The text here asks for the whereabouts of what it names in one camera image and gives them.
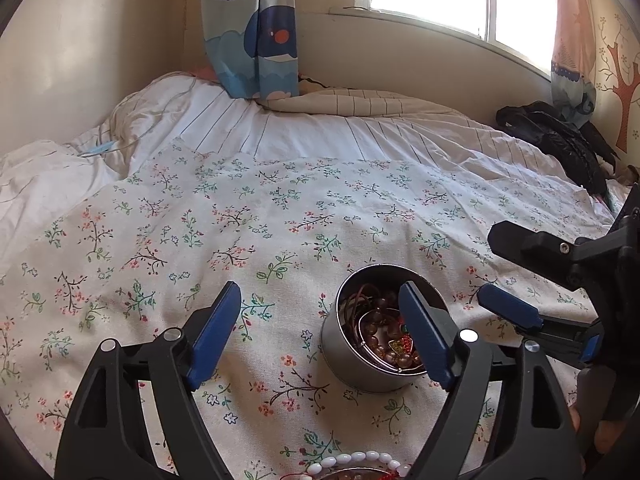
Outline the person right hand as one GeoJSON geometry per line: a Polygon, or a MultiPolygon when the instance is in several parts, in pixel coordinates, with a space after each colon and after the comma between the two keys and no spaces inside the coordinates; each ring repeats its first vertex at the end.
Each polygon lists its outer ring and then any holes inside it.
{"type": "MultiPolygon", "coordinates": [[[[570,418],[575,430],[580,426],[580,415],[576,408],[577,404],[574,403],[568,407],[570,410],[570,418]]],[[[613,447],[617,439],[624,432],[627,426],[626,420],[616,420],[616,422],[610,422],[609,420],[601,420],[599,422],[598,429],[594,434],[594,447],[600,454],[608,454],[613,447]]]]}

